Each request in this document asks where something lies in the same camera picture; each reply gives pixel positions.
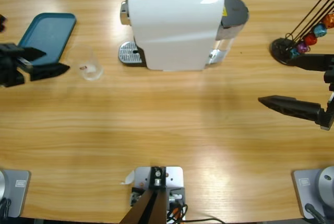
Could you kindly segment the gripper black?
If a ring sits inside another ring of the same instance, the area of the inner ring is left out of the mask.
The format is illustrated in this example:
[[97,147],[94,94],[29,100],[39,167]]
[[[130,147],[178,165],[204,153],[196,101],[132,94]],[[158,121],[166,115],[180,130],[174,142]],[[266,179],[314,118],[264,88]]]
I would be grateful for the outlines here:
[[[13,43],[1,43],[1,86],[23,85],[25,78],[17,71],[17,63],[31,64],[46,53],[36,48],[20,48]],[[34,66],[30,72],[30,81],[57,77],[66,73],[70,66],[62,63]]]
[[288,60],[287,64],[304,70],[325,72],[324,82],[329,85],[329,91],[332,92],[326,110],[319,103],[301,101],[285,96],[260,97],[258,101],[276,112],[309,120],[320,125],[321,129],[330,130],[333,124],[333,68],[331,68],[333,66],[333,54],[301,54]]

